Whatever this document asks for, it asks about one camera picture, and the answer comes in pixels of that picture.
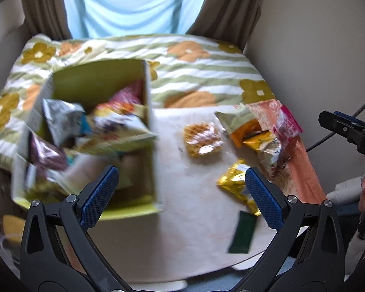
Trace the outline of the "person right hand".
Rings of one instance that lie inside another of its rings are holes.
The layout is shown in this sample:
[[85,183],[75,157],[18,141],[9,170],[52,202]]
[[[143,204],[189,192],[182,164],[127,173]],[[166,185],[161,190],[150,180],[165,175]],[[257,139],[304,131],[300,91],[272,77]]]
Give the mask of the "person right hand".
[[365,212],[365,177],[361,179],[361,193],[358,208],[360,212]]

